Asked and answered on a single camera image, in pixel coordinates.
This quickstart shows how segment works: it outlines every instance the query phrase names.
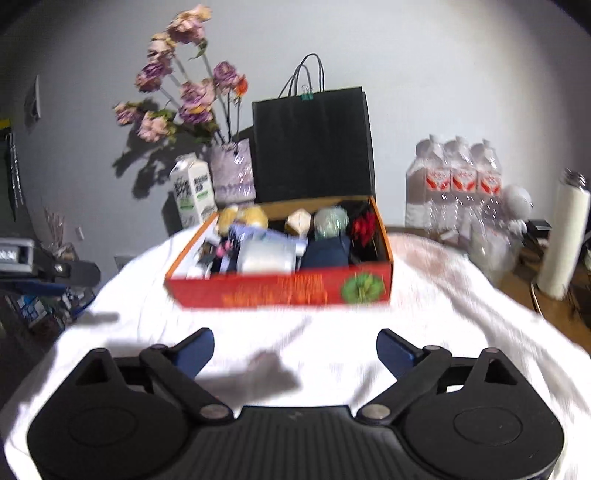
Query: red box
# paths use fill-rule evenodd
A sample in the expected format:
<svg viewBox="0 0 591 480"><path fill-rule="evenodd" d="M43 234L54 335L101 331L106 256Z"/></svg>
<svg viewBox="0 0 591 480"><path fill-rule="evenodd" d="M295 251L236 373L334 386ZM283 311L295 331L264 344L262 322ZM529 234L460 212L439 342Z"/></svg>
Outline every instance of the red box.
<svg viewBox="0 0 591 480"><path fill-rule="evenodd" d="M351 196L262 203L270 220L286 218L303 208L314 213L343 200L368 200L378 228L373 242L378 260L361 265L315 268L290 275L219 274L187 278L188 265L208 233L214 231L217 214L197 231L166 273L170 294L186 308L245 308L265 305L331 305L389 301L393 259L384 223L373 197Z"/></svg>

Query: flower vase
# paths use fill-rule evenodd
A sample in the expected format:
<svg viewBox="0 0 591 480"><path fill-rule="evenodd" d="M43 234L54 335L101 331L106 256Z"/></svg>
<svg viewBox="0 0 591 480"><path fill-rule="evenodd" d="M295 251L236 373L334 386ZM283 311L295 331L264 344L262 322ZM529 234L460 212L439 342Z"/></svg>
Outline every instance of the flower vase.
<svg viewBox="0 0 591 480"><path fill-rule="evenodd" d="M252 202L256 197L248 140L209 149L209 169L218 206Z"/></svg>

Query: orange flower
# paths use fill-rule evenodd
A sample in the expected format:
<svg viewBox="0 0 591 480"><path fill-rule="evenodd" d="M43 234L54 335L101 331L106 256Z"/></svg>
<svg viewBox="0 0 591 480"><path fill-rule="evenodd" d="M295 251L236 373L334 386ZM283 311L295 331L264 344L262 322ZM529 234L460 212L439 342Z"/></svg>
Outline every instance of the orange flower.
<svg viewBox="0 0 591 480"><path fill-rule="evenodd" d="M242 75L234 87L236 96L241 97L248 91L248 82L246 81L246 75Z"/></svg>

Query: milk carton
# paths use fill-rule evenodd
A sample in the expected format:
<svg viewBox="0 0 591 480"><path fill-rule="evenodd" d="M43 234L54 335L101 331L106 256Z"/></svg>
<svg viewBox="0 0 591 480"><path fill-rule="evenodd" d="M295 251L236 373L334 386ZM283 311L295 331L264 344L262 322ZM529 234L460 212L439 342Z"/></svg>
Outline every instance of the milk carton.
<svg viewBox="0 0 591 480"><path fill-rule="evenodd" d="M198 160L194 153L181 155L170 172L170 179L183 228L201 225L217 212L207 162Z"/></svg>

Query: black device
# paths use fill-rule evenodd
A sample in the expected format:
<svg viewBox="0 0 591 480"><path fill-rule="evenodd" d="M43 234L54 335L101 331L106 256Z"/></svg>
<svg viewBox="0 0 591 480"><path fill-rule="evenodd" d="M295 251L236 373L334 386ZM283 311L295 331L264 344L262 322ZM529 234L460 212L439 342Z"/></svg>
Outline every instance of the black device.
<svg viewBox="0 0 591 480"><path fill-rule="evenodd" d="M0 238L0 290L52 295L67 286L99 282L100 270L92 262L59 260L29 238Z"/></svg>
<svg viewBox="0 0 591 480"><path fill-rule="evenodd" d="M135 358L90 351L29 428L41 477L546 480L563 448L554 414L496 348L457 358L384 329L378 358L398 381L356 417L348 406L246 406L237 419L193 381L213 349L203 328Z"/></svg>

